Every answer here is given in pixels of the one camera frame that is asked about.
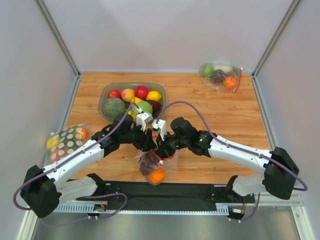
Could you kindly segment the clear zip bag orange seal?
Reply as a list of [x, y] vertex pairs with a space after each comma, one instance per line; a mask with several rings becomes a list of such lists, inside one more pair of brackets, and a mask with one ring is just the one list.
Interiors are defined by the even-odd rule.
[[139, 172], [145, 180], [153, 185], [159, 185], [168, 178], [178, 166], [179, 154], [176, 151], [173, 156], [161, 159], [153, 150], [140, 151], [136, 157]]

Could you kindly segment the fake green cabbage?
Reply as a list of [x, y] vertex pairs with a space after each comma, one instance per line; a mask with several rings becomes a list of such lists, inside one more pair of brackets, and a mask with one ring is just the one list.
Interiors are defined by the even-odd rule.
[[[140, 101], [140, 102], [137, 102], [136, 104], [137, 104], [137, 106], [138, 106], [139, 108], [141, 108], [144, 112], [148, 112], [148, 113], [150, 113], [150, 114], [153, 113], [152, 105], [151, 105], [150, 103], [148, 103], [147, 101], [142, 100], [142, 101]], [[137, 106], [136, 106], [136, 105], [133, 105], [133, 106], [132, 106], [132, 111], [133, 111], [133, 113], [134, 113], [135, 115], [138, 115], [138, 114], [139, 114], [139, 111], [137, 110]]]

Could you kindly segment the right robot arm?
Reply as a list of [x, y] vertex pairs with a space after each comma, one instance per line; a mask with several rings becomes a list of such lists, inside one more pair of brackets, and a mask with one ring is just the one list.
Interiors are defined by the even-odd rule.
[[166, 121], [155, 119], [152, 123], [152, 129], [159, 132], [155, 153], [160, 158], [188, 149], [198, 156], [229, 160], [256, 172], [232, 176], [226, 186], [229, 191], [243, 197], [268, 192], [282, 200], [291, 198], [299, 168], [285, 149], [263, 150], [232, 142], [211, 131], [197, 130], [183, 117], [173, 120], [170, 127], [173, 134], [167, 131]]

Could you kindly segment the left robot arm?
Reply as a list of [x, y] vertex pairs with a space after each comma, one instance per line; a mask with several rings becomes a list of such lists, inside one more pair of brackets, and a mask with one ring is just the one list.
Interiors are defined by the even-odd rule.
[[132, 144], [143, 152], [155, 149], [152, 129], [146, 127], [152, 119], [147, 112], [136, 117], [121, 114], [63, 159], [43, 168], [32, 166], [21, 186], [21, 198], [38, 218], [47, 217], [64, 202], [90, 198], [102, 185], [102, 179], [93, 173], [74, 181], [70, 177], [116, 151], [121, 144]]

